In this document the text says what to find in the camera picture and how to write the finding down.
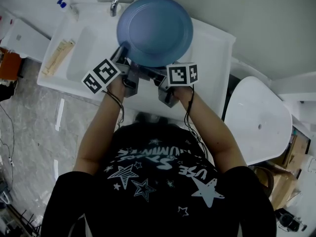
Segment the person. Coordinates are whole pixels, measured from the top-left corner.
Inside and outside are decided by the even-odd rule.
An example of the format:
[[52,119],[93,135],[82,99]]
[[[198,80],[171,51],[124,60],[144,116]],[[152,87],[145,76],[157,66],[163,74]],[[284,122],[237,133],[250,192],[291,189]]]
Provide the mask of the person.
[[[108,89],[121,102],[117,77]],[[116,132],[119,104],[105,95],[81,142],[74,169],[53,189],[41,236],[206,234],[276,236],[261,184],[220,118],[190,87],[176,87],[215,166],[191,132],[134,123]],[[84,225],[76,227],[78,220]]]

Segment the sink basin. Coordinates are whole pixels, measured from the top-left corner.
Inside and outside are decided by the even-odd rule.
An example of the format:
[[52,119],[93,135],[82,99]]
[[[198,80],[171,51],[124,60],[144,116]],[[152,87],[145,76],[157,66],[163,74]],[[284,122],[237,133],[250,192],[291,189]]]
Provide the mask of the sink basin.
[[[58,26],[40,69],[37,83],[74,95],[99,100],[104,94],[93,95],[81,83],[87,71],[94,69],[105,58],[110,58],[118,48],[116,36],[119,14],[129,6],[120,3],[118,16],[110,16],[111,3],[79,3],[79,20],[65,15]],[[221,116],[225,103],[232,47],[235,37],[213,26],[192,19],[194,36],[188,51],[180,62],[196,62],[199,81],[195,89],[213,111]],[[60,64],[54,76],[41,72],[63,39],[73,40],[74,48]],[[138,93],[125,98],[124,106],[159,116],[183,121],[185,110],[180,103],[172,108],[158,99],[158,88],[152,81],[139,80]]]
[[292,134],[292,116],[260,80],[247,77],[228,103],[225,124],[248,165],[281,155]]

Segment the orange object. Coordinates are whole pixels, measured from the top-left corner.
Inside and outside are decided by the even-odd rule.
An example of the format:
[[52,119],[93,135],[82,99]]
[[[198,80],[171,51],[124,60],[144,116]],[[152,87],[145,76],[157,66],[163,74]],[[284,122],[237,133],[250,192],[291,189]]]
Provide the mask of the orange object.
[[0,78],[6,80],[17,80],[22,58],[17,53],[8,53],[8,50],[0,48],[4,53],[0,65]]

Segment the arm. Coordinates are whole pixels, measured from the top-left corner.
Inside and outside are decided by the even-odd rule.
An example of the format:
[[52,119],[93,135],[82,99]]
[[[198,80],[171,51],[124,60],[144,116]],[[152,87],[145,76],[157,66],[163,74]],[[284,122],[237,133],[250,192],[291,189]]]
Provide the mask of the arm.
[[[109,91],[121,103],[124,99],[125,87],[121,76],[115,78],[110,84]],[[120,107],[108,94],[103,98],[97,114],[91,122],[81,141],[76,164],[73,171],[86,172],[94,175],[108,150],[114,129],[119,117]]]
[[[187,110],[192,97],[191,88],[177,87],[174,95]],[[190,118],[222,173],[237,166],[247,166],[232,133],[196,92]]]

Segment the hand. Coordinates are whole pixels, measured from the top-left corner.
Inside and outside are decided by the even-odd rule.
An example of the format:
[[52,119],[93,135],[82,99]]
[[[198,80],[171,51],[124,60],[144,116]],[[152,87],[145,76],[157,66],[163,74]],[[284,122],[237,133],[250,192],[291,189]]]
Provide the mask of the hand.
[[181,102],[190,101],[192,98],[192,89],[188,86],[174,87],[173,95]]
[[122,76],[116,77],[108,87],[109,91],[115,95],[118,99],[123,100],[125,95],[125,86],[123,84]]

